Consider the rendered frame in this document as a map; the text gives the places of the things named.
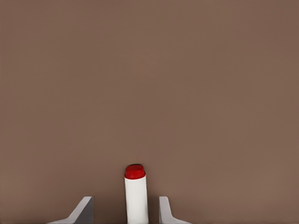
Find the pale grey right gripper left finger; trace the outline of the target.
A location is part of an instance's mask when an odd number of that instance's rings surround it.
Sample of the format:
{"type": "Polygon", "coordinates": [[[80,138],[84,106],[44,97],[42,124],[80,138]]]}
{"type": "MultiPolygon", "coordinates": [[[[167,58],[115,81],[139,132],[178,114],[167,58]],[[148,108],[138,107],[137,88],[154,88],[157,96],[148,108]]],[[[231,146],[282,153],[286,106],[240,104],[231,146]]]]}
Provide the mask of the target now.
{"type": "Polygon", "coordinates": [[[92,196],[85,196],[77,204],[72,213],[64,219],[53,221],[47,224],[93,224],[94,201],[92,196]]]}

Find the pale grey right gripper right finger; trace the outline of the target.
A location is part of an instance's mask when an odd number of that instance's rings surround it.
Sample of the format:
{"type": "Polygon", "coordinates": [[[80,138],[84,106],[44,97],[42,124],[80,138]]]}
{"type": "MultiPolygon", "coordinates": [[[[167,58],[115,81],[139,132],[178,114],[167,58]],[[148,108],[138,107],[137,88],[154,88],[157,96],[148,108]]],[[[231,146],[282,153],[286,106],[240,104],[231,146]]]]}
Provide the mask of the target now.
{"type": "Polygon", "coordinates": [[[160,224],[192,224],[175,218],[171,213],[171,207],[168,197],[159,197],[159,223],[160,224]]]}

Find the white marker pen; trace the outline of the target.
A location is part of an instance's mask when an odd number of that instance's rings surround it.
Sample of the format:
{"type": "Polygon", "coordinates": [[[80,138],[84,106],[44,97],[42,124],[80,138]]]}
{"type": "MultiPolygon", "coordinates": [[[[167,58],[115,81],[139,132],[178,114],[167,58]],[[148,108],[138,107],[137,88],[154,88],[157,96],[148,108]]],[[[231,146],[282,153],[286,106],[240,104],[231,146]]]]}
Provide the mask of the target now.
{"type": "Polygon", "coordinates": [[[149,224],[147,179],[125,180],[125,196],[128,224],[149,224]]]}

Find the red marker cap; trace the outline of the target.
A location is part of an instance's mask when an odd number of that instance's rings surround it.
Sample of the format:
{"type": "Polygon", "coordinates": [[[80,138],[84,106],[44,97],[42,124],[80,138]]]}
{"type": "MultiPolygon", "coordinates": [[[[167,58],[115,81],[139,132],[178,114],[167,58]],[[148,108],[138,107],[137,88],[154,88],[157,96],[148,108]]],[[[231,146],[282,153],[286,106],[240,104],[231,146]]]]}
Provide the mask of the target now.
{"type": "Polygon", "coordinates": [[[142,164],[130,164],[125,169],[124,177],[130,180],[141,179],[146,175],[142,164]]]}

